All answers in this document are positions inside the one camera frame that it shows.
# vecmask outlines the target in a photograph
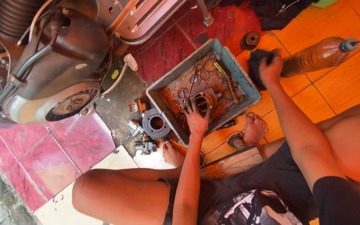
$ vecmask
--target brown bottle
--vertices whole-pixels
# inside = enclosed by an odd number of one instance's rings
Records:
[[[358,40],[340,37],[326,38],[303,49],[283,60],[283,77],[291,77],[338,66],[343,63],[350,52],[358,48]]]

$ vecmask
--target dirty hand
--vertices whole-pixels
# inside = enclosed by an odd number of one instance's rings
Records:
[[[197,99],[193,98],[192,102],[186,98],[187,110],[184,110],[184,114],[187,117],[188,127],[190,128],[191,134],[203,135],[207,131],[209,124],[209,117],[212,111],[212,105],[206,110],[205,116],[202,116],[197,107]]]
[[[283,61],[280,55],[276,55],[271,64],[267,64],[267,58],[263,58],[259,66],[259,74],[265,86],[278,84],[281,70],[283,69]]]

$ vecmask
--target person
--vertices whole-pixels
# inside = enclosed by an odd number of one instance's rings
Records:
[[[265,161],[232,176],[200,179],[200,150],[210,110],[187,102],[190,143],[183,157],[163,149],[175,169],[93,169],[73,186],[73,206],[121,224],[360,224],[360,105],[318,124],[298,108],[279,83],[280,56],[260,75],[272,96],[285,138],[259,145],[266,124],[247,115],[245,145]]]

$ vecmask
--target black cloth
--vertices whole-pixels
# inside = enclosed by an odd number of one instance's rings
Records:
[[[219,5],[221,7],[230,4],[240,5],[243,1],[244,0],[228,0],[222,1]],[[318,0],[300,0],[292,4],[295,1],[296,0],[248,0],[255,14],[261,19],[262,31],[283,29],[302,10],[306,9],[312,3],[318,2]],[[291,6],[278,14],[283,5],[285,5],[285,7]]]
[[[250,71],[248,71],[248,75],[253,81],[253,83],[256,85],[257,89],[262,91],[266,90],[266,87],[263,85],[262,80],[260,79],[259,75],[259,66],[260,62],[264,57],[267,58],[267,64],[271,64],[273,61],[273,58],[278,55],[278,50],[274,49],[273,51],[265,51],[262,49],[256,49],[255,51],[251,52],[250,58],[248,59],[248,65],[250,68]]]
[[[170,187],[164,224],[172,224],[178,178],[160,180],[166,181]],[[303,225],[308,225],[309,221],[319,215],[305,178],[291,156],[288,143],[284,142],[268,160],[247,171],[220,179],[201,180],[198,224],[215,206],[252,190],[270,190],[276,193]]]
[[[322,177],[313,185],[320,225],[360,225],[360,191],[338,176]]]

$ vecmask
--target foot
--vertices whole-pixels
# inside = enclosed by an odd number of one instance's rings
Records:
[[[163,145],[163,158],[165,162],[174,166],[175,168],[183,166],[185,157],[175,149],[169,141]]]
[[[267,131],[266,123],[263,122],[260,116],[251,112],[248,113],[243,138],[244,144],[246,146],[259,145]]]

